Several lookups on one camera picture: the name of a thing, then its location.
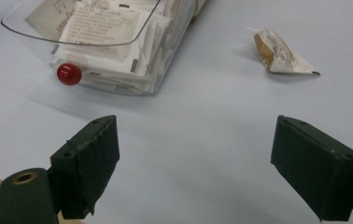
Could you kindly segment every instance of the clear plastic bin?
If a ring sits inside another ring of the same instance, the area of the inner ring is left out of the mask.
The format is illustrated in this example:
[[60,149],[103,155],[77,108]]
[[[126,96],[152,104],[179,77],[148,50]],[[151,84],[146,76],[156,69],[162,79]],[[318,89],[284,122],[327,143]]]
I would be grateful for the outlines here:
[[23,0],[8,30],[66,85],[151,94],[197,13],[197,0]]

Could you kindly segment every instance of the white table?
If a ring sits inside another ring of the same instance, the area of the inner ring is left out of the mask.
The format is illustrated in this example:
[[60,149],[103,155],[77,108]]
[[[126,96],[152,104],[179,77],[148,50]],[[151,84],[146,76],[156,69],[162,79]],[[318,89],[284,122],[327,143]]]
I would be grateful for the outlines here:
[[[0,20],[18,1],[0,0]],[[322,75],[267,73],[247,26],[277,31]],[[111,114],[121,158],[86,223],[318,223],[270,163],[275,123],[302,119],[353,148],[353,1],[208,0],[145,97],[65,87],[0,24],[0,178],[49,168]]]

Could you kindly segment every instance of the red round object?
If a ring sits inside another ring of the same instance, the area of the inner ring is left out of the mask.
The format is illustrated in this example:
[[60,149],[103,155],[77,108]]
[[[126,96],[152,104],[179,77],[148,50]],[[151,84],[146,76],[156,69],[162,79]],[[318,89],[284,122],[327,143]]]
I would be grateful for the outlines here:
[[63,63],[57,69],[58,79],[67,86],[73,86],[81,80],[81,70],[72,63]]

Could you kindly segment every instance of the paper sachet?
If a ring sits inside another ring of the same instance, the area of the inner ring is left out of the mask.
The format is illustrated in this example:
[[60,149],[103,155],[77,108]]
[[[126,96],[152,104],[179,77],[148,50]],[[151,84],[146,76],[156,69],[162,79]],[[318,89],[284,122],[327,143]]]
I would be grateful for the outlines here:
[[317,68],[291,49],[276,32],[269,29],[248,29],[254,33],[258,53],[268,71],[319,75]]

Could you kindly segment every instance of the condiment packet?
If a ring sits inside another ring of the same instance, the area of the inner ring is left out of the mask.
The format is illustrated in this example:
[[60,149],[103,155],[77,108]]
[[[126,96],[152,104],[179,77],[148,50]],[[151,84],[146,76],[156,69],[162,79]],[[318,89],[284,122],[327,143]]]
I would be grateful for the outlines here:
[[248,29],[254,33],[258,53],[268,71],[319,75],[317,68],[291,49],[276,32],[269,29]]

